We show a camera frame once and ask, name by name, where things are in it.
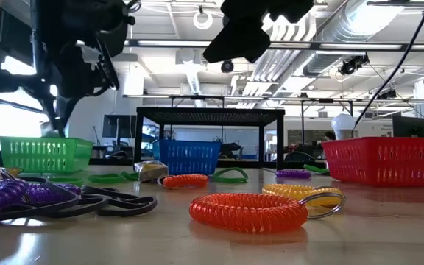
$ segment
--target desk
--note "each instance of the desk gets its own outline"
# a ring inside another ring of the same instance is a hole
[[[131,170],[90,166],[91,173]],[[229,232],[191,220],[189,203],[214,192],[261,192],[275,175],[245,169],[250,181],[209,183],[170,191],[156,185],[115,185],[123,192],[158,198],[152,212],[133,218],[88,214],[73,219],[18,219],[0,225],[2,264],[181,265],[420,265],[424,264],[424,188],[385,189],[344,184],[329,177],[280,183],[338,186],[347,195],[342,213],[307,221],[301,229],[267,236]]]
[[[259,128],[258,162],[247,162],[246,167],[284,168],[284,110],[195,108],[195,107],[137,107],[137,128],[144,118],[160,126],[160,139],[164,139],[165,125],[247,126]],[[278,150],[276,163],[264,163],[264,127],[276,121]],[[134,161],[141,161],[141,130],[135,132]]]

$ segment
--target computer monitor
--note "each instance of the computer monitor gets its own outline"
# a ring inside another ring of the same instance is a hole
[[[102,137],[116,138],[117,146],[121,146],[121,138],[134,138],[137,116],[104,115]]]
[[[394,116],[392,117],[394,137],[424,137],[424,119]]]

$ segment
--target plastic basket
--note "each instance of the plastic basket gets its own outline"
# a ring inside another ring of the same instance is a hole
[[[220,151],[219,142],[159,140],[155,159],[169,168],[169,174],[213,174]]]
[[[331,177],[371,186],[424,186],[424,138],[359,138],[323,143]]]
[[[4,167],[24,173],[72,173],[85,169],[93,143],[76,138],[25,138],[1,136]]]

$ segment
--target green rubber band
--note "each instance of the green rubber band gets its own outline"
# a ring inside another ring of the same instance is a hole
[[[229,171],[238,171],[241,173],[243,177],[234,177],[234,178],[220,177],[220,175]],[[224,170],[215,172],[215,174],[213,174],[211,178],[213,181],[216,181],[219,183],[246,183],[248,181],[248,174],[243,169],[240,169],[240,168],[229,168],[229,169],[224,169]]]
[[[75,177],[46,177],[46,179],[53,183],[66,183],[73,186],[82,187],[83,181]]]
[[[327,173],[330,173],[330,170],[317,168],[316,166],[304,165],[303,167],[304,167],[304,169],[307,169],[307,170],[309,170],[311,172],[318,173],[318,174],[327,174]]]
[[[88,180],[92,183],[98,184],[115,184],[123,183],[127,181],[138,180],[138,173],[129,174],[127,172],[121,172],[119,174],[103,174],[103,175],[91,175]]]

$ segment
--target security camera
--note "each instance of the security camera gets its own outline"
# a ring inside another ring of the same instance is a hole
[[[222,64],[222,73],[228,74],[233,71],[232,60],[225,60]]]

